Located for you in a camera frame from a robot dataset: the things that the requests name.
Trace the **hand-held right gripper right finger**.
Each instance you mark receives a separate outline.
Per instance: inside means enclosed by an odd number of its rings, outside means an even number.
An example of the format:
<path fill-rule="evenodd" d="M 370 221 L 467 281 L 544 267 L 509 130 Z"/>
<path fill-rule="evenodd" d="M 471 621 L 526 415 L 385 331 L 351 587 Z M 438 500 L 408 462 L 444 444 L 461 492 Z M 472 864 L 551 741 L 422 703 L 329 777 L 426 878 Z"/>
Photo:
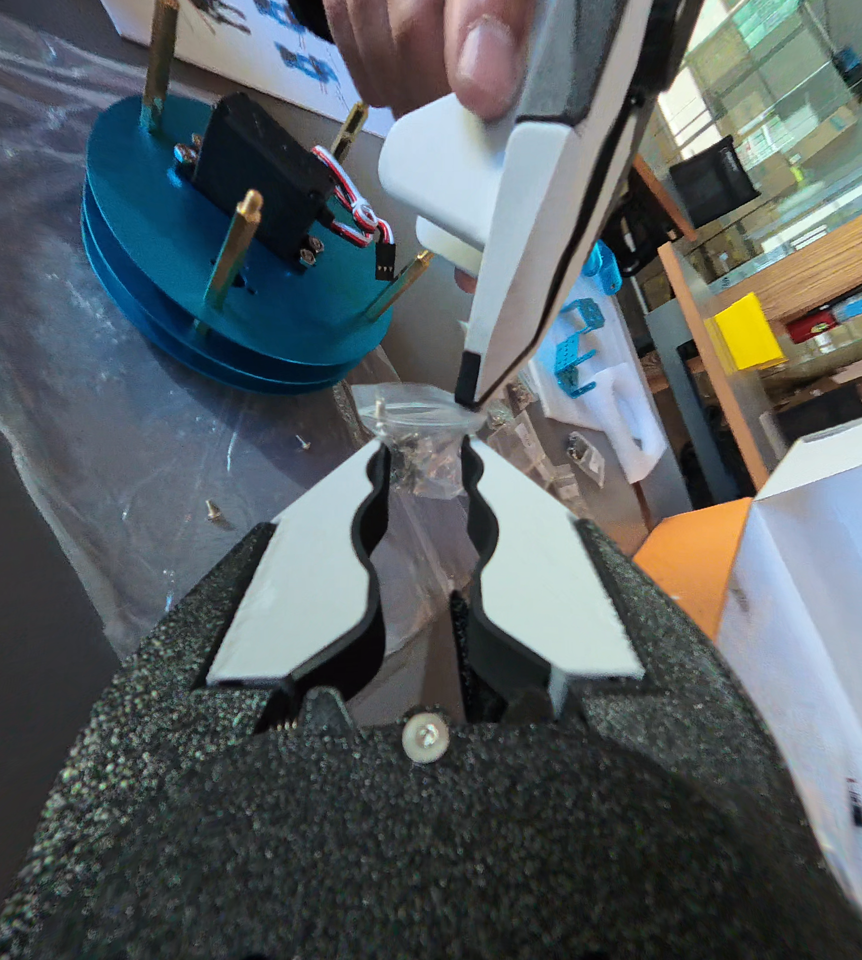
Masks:
<path fill-rule="evenodd" d="M 622 615 L 568 507 L 478 438 L 461 444 L 467 532 L 478 559 L 465 628 L 469 667 L 510 704 L 542 694 L 561 716 L 587 685 L 646 679 Z"/>

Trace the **wood-edged office desk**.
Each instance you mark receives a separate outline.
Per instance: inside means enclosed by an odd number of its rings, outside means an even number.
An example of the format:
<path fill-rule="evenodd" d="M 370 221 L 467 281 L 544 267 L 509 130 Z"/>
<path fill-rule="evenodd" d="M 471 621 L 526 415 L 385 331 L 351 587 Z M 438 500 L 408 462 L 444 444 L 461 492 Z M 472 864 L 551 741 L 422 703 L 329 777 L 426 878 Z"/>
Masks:
<path fill-rule="evenodd" d="M 737 480 L 726 468 L 689 361 L 681 353 L 689 343 L 697 351 L 749 483 L 759 491 L 776 466 L 774 450 L 760 421 L 770 409 L 767 396 L 751 370 L 736 369 L 713 323 L 726 303 L 689 260 L 688 251 L 697 248 L 702 237 L 688 208 L 681 204 L 674 183 L 657 174 L 640 153 L 633 158 L 632 168 L 664 217 L 674 225 L 668 234 L 670 241 L 657 253 L 674 297 L 649 312 L 645 322 L 709 491 L 715 502 L 739 497 Z"/>

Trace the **orange cardboard box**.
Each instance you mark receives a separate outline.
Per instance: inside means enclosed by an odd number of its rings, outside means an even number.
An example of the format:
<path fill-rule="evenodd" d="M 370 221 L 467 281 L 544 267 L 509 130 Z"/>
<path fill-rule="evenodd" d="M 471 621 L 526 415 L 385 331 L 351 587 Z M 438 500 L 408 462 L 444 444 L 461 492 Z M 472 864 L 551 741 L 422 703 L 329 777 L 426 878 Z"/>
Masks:
<path fill-rule="evenodd" d="M 748 691 L 862 912 L 862 418 L 797 440 L 755 498 L 661 522 L 634 559 Z"/>

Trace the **small clear screw bag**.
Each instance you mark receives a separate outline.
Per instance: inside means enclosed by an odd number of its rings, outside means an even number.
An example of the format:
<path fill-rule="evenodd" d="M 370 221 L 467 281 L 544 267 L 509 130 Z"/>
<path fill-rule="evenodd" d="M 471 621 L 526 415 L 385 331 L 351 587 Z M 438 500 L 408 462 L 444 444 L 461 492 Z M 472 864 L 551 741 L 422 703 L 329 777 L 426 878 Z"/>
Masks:
<path fill-rule="evenodd" d="M 462 445 L 485 426 L 484 413 L 420 383 L 353 385 L 351 395 L 365 429 L 389 450 L 394 489 L 435 500 L 464 493 Z"/>

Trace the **small blue U bracket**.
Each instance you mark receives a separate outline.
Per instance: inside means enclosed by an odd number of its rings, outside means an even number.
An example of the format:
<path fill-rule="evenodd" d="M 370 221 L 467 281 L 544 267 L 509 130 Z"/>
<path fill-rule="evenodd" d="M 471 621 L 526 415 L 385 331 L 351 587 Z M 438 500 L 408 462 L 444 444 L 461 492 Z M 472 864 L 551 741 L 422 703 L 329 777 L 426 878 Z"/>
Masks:
<path fill-rule="evenodd" d="M 605 327 L 606 318 L 597 301 L 590 296 L 570 300 L 559 311 L 560 320 L 569 320 L 572 332 L 586 334 Z"/>

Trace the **white foam sheet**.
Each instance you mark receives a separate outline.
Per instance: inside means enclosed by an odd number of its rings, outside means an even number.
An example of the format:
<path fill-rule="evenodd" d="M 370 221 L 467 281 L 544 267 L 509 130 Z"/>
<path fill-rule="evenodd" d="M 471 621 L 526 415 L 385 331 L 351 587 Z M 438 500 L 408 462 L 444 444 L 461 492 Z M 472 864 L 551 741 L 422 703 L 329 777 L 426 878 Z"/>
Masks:
<path fill-rule="evenodd" d="M 597 350 L 596 357 L 580 367 L 581 380 L 593 379 L 595 388 L 571 399 L 558 387 L 553 373 L 555 347 L 573 333 L 570 321 L 559 316 L 530 360 L 528 377 L 547 417 L 604 433 L 627 481 L 638 483 L 665 454 L 665 429 L 655 414 L 617 304 L 586 279 L 575 284 L 565 303 L 583 297 L 593 298 L 605 316 L 601 330 L 581 337 L 583 350 Z"/>

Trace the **white instruction booklet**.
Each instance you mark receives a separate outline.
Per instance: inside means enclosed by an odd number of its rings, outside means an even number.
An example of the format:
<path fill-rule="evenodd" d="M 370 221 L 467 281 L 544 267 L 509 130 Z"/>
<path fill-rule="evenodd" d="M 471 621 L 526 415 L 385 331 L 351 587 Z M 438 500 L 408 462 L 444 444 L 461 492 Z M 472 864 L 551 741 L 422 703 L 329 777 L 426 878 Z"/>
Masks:
<path fill-rule="evenodd" d="M 178 60 L 338 122 L 361 100 L 341 55 L 287 2 L 176 5 Z"/>

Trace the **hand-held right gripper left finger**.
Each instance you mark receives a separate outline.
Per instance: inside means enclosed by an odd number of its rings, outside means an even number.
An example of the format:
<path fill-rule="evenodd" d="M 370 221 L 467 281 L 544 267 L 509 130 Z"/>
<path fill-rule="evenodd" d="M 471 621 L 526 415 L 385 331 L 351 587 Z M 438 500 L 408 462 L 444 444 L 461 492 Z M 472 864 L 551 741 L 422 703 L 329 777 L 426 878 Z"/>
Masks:
<path fill-rule="evenodd" d="M 297 685 L 377 626 L 371 555 L 387 528 L 389 471 L 388 448 L 372 440 L 272 520 L 207 686 Z"/>

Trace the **pile of labelled screw bags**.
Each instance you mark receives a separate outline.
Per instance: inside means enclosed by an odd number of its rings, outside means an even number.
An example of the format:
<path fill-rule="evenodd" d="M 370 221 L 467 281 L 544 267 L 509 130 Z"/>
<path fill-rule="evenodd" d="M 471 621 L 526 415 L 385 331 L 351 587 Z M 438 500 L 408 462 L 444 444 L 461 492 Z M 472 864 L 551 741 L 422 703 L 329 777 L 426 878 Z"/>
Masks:
<path fill-rule="evenodd" d="M 547 416 L 525 379 L 511 381 L 487 405 L 485 442 L 576 517 L 593 519 L 605 458 L 585 435 Z"/>

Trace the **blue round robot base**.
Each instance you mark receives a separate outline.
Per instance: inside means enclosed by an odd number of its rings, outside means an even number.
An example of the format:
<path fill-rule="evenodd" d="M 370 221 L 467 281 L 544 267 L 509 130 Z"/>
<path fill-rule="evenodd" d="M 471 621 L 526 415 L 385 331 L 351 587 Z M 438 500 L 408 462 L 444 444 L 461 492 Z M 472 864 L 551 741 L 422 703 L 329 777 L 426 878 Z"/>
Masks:
<path fill-rule="evenodd" d="M 88 259 L 125 317 L 191 371 L 258 395 L 328 389 L 380 346 L 393 305 L 433 254 L 395 262 L 394 279 L 378 281 L 375 245 L 356 248 L 316 223 L 322 251 L 301 268 L 257 240 L 256 191 L 232 214 L 200 193 L 197 145 L 216 104 L 242 92 L 269 111 L 244 90 L 213 104 L 170 93 L 177 4 L 104 3 L 122 35 L 149 26 L 149 63 L 142 93 L 113 102 L 91 128 L 80 216 Z"/>

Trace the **person's left hand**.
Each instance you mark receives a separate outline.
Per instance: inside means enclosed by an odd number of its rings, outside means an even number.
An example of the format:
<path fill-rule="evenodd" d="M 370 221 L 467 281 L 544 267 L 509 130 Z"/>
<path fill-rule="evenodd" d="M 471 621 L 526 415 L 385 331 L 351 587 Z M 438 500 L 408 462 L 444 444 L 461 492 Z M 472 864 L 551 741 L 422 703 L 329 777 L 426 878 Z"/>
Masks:
<path fill-rule="evenodd" d="M 485 121 L 521 89 L 534 1 L 325 1 L 331 38 L 361 99 L 396 117 L 454 94 Z"/>

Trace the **black servo motor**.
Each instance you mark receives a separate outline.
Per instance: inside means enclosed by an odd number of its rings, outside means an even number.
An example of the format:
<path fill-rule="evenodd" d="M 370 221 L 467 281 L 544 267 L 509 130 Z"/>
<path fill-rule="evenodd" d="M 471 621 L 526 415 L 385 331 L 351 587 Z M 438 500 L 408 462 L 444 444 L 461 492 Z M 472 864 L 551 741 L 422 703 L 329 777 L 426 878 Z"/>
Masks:
<path fill-rule="evenodd" d="M 260 194 L 255 237 L 289 264 L 314 264 L 323 250 L 312 234 L 318 224 L 356 249 L 374 245 L 375 278 L 391 282 L 397 261 L 393 229 L 343 166 L 368 116 L 368 106 L 356 102 L 330 150 L 307 149 L 249 95 L 227 95 L 212 109 L 197 144 L 192 185 L 227 214 L 250 191 Z"/>

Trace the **large blue U bracket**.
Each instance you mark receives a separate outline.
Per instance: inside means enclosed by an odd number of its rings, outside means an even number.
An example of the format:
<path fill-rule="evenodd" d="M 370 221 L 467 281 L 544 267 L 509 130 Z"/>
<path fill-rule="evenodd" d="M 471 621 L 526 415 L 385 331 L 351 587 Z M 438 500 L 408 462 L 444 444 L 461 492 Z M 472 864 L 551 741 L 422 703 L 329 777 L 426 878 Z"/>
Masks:
<path fill-rule="evenodd" d="M 593 281 L 599 291 L 614 297 L 621 290 L 624 276 L 611 248 L 599 239 L 581 268 L 581 276 Z"/>

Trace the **large clear plastic bag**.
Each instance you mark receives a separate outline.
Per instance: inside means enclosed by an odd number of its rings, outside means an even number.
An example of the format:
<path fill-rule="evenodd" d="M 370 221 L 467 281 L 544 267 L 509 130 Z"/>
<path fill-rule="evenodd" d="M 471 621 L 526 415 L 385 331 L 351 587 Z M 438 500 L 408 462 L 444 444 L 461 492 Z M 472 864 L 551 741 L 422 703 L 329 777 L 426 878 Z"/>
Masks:
<path fill-rule="evenodd" d="M 120 659 L 365 439 L 350 387 L 212 383 L 142 337 L 91 270 L 88 134 L 142 74 L 0 13 L 0 432 Z"/>

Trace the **grey desk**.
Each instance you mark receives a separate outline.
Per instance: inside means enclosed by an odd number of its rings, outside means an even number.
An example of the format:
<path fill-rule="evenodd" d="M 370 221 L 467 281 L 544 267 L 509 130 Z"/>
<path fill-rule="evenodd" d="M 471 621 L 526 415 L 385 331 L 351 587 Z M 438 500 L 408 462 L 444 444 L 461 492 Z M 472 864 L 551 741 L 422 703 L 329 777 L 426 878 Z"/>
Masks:
<path fill-rule="evenodd" d="M 0 2 L 0 14 L 144 72 L 100 2 Z M 0 908 L 53 782 L 121 658 L 0 432 Z"/>

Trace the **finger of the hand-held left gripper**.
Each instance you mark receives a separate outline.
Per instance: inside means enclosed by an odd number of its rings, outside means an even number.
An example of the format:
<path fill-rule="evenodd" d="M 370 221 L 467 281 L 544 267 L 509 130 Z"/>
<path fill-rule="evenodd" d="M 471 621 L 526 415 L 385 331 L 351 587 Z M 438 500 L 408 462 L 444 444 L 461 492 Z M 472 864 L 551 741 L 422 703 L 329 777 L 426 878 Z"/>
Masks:
<path fill-rule="evenodd" d="M 513 125 L 454 399 L 479 410 L 533 355 L 638 149 L 655 95 L 597 99 L 577 126 Z"/>

